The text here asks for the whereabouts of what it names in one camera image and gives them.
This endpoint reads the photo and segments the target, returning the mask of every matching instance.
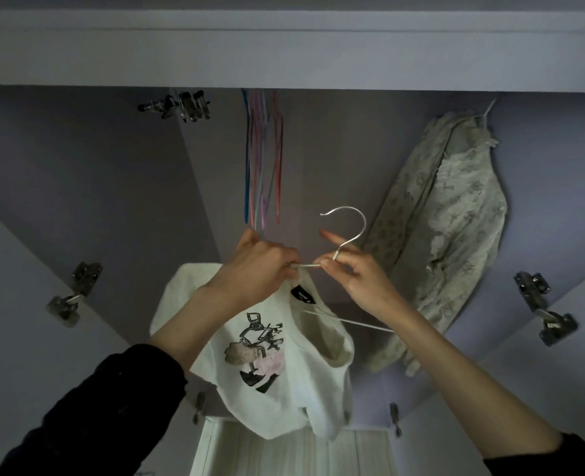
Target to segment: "clothing tag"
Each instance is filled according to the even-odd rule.
[[[294,295],[301,302],[305,302],[306,304],[316,304],[312,296],[308,294],[301,286],[297,286],[296,288],[291,290],[291,294]]]

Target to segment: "black sweater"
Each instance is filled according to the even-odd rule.
[[[164,435],[186,379],[180,365],[146,344],[105,359],[68,392],[0,466],[0,475],[133,475]],[[494,475],[585,474],[585,442],[564,435],[547,455],[486,459]]]

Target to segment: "silver hook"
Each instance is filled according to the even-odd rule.
[[[336,260],[336,257],[339,256],[339,252],[341,251],[341,249],[344,246],[346,246],[347,244],[350,244],[351,242],[354,242],[359,237],[361,237],[361,235],[363,235],[363,232],[365,232],[366,231],[366,228],[368,227],[368,219],[366,219],[366,216],[363,214],[363,212],[361,212],[356,207],[350,207],[350,206],[336,207],[335,209],[332,209],[331,211],[326,212],[325,214],[320,214],[320,215],[321,216],[330,215],[330,214],[332,214],[332,213],[334,213],[336,211],[340,211],[341,209],[352,209],[353,211],[357,211],[359,213],[359,215],[361,216],[361,218],[363,219],[363,228],[361,229],[361,231],[356,236],[352,237],[350,240],[346,240],[344,243],[342,243],[336,249],[336,252],[332,256],[332,260]],[[321,267],[321,264],[291,264],[291,267]]]

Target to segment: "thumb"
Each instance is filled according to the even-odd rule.
[[[344,288],[347,288],[348,283],[354,277],[351,273],[345,270],[345,267],[342,264],[339,264],[332,259],[323,259],[319,263],[323,270],[328,272],[328,274]]]

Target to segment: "white t-shirt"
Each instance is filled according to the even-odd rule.
[[[150,332],[171,319],[219,268],[180,267],[165,289]],[[233,416],[265,439],[308,425],[318,436],[333,439],[352,414],[348,368],[354,345],[321,301],[308,272],[298,271],[298,281],[285,281],[264,302],[220,328],[191,372],[215,384]]]

